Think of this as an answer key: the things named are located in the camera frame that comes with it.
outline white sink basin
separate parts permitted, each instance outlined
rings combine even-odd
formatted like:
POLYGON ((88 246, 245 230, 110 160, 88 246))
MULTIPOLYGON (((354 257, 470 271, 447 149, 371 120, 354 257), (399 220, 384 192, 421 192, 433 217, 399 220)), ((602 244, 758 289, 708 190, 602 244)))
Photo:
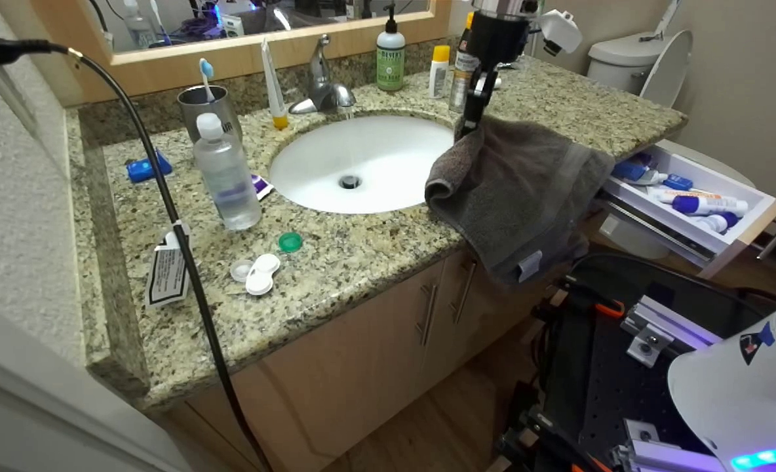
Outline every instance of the white sink basin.
POLYGON ((450 129, 409 115, 361 115, 295 137, 269 167, 277 192, 320 212, 390 212, 421 205, 450 129))

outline vanity cabinet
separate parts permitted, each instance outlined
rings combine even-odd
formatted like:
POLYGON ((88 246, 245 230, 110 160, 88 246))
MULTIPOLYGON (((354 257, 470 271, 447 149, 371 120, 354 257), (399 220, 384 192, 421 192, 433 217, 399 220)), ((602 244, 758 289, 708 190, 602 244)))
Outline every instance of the vanity cabinet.
MULTIPOLYGON (((525 321, 540 287, 500 292, 457 251, 234 375, 245 421, 276 469, 320 469, 525 321)), ((176 413, 236 469, 253 465, 221 389, 176 413)))

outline soap dispenser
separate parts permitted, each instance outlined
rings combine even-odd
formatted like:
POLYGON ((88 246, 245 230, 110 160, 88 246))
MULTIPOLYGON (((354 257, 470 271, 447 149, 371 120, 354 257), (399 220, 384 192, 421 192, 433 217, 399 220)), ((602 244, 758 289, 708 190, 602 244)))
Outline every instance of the soap dispenser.
POLYGON ((405 36, 392 22, 392 2, 388 6, 384 31, 377 36, 377 86, 396 93, 405 77, 405 36))

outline floor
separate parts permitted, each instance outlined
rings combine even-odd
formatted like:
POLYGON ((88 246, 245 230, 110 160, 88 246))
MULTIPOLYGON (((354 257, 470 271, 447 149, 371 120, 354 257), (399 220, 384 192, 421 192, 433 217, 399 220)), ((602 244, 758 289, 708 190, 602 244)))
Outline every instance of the floor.
MULTIPOLYGON (((753 251, 734 261, 715 283, 776 293, 776 261, 753 251)), ((331 472, 476 472, 493 461, 493 441, 516 381, 533 375, 527 358, 529 323, 514 329, 476 359, 463 364, 396 421, 365 439, 331 472)))

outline toothbrush holder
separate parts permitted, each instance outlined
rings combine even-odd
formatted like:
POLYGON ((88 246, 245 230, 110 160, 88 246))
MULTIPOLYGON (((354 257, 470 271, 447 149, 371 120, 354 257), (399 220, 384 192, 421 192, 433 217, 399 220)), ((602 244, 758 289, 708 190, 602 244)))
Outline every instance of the toothbrush holder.
POLYGON ((179 94, 179 115, 184 129, 189 131, 189 139, 196 144, 200 141, 196 119, 202 112, 215 112, 223 120, 223 131, 236 133, 240 141, 240 126, 227 101, 227 89, 209 85, 209 93, 211 93, 211 101, 206 101, 206 89, 200 85, 200 86, 187 86, 179 94))

